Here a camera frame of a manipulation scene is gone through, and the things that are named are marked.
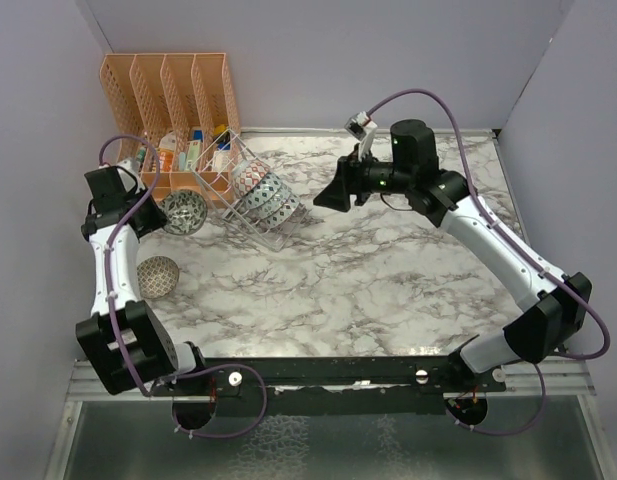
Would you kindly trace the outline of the black leaf pattern bowl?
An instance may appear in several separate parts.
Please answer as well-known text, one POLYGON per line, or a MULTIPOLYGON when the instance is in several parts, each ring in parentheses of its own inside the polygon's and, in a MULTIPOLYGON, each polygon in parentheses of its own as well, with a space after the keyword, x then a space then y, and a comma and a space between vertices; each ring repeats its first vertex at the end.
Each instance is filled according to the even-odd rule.
POLYGON ((188 189, 172 191, 159 207, 167 217, 163 229, 172 235, 189 236, 205 223, 208 207, 202 194, 188 189))

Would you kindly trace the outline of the pink patterned bowl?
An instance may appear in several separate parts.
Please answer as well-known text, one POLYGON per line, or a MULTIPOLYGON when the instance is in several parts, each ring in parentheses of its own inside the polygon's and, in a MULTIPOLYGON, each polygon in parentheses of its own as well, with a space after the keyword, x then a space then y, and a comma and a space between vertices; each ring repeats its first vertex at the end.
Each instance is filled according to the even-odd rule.
POLYGON ((262 220, 263 226, 267 230, 271 230, 283 224, 297 210, 300 203, 300 199, 296 195, 291 194, 279 209, 262 220))

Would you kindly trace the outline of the dark blue triangle bowl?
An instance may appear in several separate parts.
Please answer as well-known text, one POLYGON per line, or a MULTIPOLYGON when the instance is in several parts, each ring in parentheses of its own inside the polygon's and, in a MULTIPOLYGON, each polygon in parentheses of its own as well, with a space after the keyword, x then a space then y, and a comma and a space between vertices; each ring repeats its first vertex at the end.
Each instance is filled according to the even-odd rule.
POLYGON ((269 201, 281 188, 280 178, 270 172, 267 173, 244 197, 244 208, 249 211, 258 208, 269 201))

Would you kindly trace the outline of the light blue floral bowl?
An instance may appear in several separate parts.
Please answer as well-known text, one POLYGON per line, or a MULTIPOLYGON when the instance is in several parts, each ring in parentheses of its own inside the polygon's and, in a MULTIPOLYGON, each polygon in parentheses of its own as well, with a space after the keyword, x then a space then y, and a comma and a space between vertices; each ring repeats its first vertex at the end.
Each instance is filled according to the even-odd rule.
POLYGON ((263 220, 268 217, 279 209, 291 194, 291 190, 285 184, 280 184, 276 191, 272 191, 271 188, 272 186, 267 186, 261 191, 260 205, 252 213, 255 220, 263 220))

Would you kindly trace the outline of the red lattice bowl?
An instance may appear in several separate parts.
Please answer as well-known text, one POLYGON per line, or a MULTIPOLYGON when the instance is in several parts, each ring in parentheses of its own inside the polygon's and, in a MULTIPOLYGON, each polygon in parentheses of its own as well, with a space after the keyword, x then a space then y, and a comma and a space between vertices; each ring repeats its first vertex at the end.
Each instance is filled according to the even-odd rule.
POLYGON ((243 160, 231 171, 231 183, 239 197, 246 195, 267 173, 269 167, 260 160, 243 160))

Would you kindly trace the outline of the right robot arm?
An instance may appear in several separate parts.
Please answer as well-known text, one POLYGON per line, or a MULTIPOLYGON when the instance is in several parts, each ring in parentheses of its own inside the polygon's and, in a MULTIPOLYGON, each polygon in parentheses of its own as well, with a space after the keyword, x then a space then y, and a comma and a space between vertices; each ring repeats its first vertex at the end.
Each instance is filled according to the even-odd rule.
POLYGON ((467 341, 449 357, 447 378, 469 391, 484 372, 515 361, 538 364, 577 333, 584 321, 581 302, 592 292, 589 279, 567 275, 541 259, 486 205, 472 198, 467 179, 440 167, 433 131, 421 120, 390 128, 392 159, 377 160, 371 145, 376 124, 359 113, 346 125, 358 143, 337 161, 333 180, 315 197, 319 207, 347 212, 373 194, 402 194, 411 210, 470 250, 502 283, 520 316, 487 335, 467 341))

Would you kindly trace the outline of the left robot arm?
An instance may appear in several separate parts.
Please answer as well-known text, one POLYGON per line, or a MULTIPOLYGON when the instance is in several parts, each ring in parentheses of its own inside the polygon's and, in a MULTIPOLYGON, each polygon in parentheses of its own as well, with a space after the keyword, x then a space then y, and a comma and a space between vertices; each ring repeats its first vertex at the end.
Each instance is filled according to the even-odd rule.
POLYGON ((96 288, 90 317, 76 325, 79 345, 112 395, 162 377, 174 377, 187 394, 202 392, 209 371, 199 348, 174 343, 140 295, 140 239, 167 224, 165 213, 148 198, 118 225, 148 190, 129 158, 85 178, 92 200, 81 231, 94 254, 96 288))

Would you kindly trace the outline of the brown geometric bowl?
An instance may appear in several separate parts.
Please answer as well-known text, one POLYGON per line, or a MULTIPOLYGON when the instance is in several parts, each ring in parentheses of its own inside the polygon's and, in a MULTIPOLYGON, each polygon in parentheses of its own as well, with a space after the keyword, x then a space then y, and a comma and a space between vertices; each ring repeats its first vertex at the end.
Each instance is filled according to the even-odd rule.
POLYGON ((179 281, 177 263, 166 256, 153 256, 137 267, 140 294, 146 299, 158 299, 172 292, 179 281))

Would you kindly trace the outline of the orange packet in organizer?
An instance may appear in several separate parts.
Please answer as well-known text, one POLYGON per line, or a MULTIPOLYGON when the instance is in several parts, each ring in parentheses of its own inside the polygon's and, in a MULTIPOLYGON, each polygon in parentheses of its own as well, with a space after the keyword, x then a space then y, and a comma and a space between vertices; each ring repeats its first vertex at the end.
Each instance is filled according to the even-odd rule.
POLYGON ((162 172, 178 170, 181 141, 174 131, 166 133, 157 148, 159 166, 162 172))

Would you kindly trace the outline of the green white box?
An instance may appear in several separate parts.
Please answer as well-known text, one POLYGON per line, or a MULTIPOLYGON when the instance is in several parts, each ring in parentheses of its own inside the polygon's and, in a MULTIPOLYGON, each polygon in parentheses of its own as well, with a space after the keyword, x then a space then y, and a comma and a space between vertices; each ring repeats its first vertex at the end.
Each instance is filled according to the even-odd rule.
POLYGON ((199 157, 202 153, 202 140, 192 140, 188 143, 188 149, 186 154, 186 171, 194 171, 196 169, 199 157))

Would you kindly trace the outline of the white label card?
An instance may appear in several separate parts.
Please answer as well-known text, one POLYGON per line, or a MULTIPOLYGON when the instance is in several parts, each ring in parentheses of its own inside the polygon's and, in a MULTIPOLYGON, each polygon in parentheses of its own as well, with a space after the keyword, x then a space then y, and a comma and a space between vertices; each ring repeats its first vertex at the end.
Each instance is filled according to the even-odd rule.
POLYGON ((211 170, 215 172, 226 171, 230 163, 230 153, 227 150, 216 150, 212 157, 211 170))

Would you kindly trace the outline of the orange plastic desk organizer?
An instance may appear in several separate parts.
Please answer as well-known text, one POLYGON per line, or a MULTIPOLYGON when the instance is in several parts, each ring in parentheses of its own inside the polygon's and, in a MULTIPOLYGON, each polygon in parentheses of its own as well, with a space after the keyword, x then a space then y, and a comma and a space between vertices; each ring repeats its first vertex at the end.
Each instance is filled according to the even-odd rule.
MULTIPOLYGON (((108 54, 100 82, 118 131, 141 136, 154 146, 170 131, 181 141, 180 153, 187 152, 194 129, 203 131, 202 151, 220 124, 241 133, 225 53, 108 54)), ((177 171, 162 172, 154 198, 182 189, 197 191, 207 201, 192 171, 180 164, 177 171)))

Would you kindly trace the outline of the yellow black tool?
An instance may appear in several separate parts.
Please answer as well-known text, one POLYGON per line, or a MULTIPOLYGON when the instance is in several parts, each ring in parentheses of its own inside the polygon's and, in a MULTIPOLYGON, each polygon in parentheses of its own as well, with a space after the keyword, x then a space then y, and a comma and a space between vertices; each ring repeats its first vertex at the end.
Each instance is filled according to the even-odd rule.
POLYGON ((228 126, 226 124, 220 124, 216 126, 213 130, 213 139, 220 140, 227 131, 228 126))

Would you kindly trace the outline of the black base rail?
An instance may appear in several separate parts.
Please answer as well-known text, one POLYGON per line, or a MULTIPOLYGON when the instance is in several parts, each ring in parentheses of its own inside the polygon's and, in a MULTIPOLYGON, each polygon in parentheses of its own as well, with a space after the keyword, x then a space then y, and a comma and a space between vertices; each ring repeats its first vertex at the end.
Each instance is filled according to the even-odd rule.
POLYGON ((465 373, 444 356, 209 358, 212 373, 159 386, 185 411, 223 417, 440 415, 447 395, 505 390, 497 369, 465 373))

